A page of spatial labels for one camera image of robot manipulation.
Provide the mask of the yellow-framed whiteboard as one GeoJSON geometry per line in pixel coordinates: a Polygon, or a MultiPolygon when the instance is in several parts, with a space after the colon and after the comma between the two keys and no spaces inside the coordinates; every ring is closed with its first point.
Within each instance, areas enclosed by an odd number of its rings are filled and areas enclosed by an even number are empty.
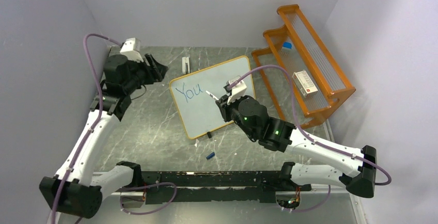
{"type": "Polygon", "coordinates": [[[230,124],[223,120],[213,97],[225,95],[228,81],[250,70],[249,58],[239,56],[170,81],[169,89],[189,139],[230,124]]]}

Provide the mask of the white blue whiteboard marker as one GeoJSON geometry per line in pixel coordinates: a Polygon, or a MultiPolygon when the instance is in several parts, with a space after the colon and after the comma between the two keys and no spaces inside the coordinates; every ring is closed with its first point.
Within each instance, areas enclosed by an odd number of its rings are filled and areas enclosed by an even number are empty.
{"type": "Polygon", "coordinates": [[[218,97],[216,97],[214,94],[212,94],[211,92],[209,92],[209,91],[207,91],[207,90],[206,90],[206,94],[207,94],[209,97],[211,97],[213,100],[215,100],[215,101],[218,101],[218,100],[219,100],[218,97]]]}

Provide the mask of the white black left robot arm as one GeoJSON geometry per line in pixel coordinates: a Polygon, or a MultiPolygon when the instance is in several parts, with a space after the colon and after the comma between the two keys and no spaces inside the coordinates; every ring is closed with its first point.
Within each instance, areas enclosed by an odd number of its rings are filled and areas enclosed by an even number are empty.
{"type": "Polygon", "coordinates": [[[121,161],[99,176],[93,174],[94,167],[108,136],[131,105],[131,94],[143,86],[162,82],[167,71],[168,66],[150,54],[139,62],[121,54],[106,59],[98,93],[75,147],[55,175],[44,177],[39,185],[55,213],[91,219],[112,193],[145,186],[139,164],[121,161]]]}

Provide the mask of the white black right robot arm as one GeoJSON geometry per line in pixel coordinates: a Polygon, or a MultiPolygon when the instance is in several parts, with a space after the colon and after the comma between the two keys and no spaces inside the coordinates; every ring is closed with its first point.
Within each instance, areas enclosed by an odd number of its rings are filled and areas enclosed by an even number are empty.
{"type": "Polygon", "coordinates": [[[233,121],[249,138],[265,149],[304,155],[318,165],[285,162],[279,184],[285,190],[308,184],[335,185],[349,193],[373,198],[377,170],[377,151],[372,146],[361,149],[345,147],[309,133],[301,133],[292,123],[268,115],[267,108],[245,95],[232,103],[224,95],[216,100],[225,122],[233,121]]]}

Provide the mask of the blue marker cap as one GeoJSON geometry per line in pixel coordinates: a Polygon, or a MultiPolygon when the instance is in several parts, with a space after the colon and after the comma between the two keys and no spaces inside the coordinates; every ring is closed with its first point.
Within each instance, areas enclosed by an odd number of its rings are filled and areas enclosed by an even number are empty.
{"type": "Polygon", "coordinates": [[[215,153],[214,153],[214,152],[212,152],[212,153],[210,153],[209,155],[207,155],[207,156],[206,156],[206,159],[209,160],[209,159],[211,159],[211,158],[213,158],[213,157],[215,157],[215,153]]]}

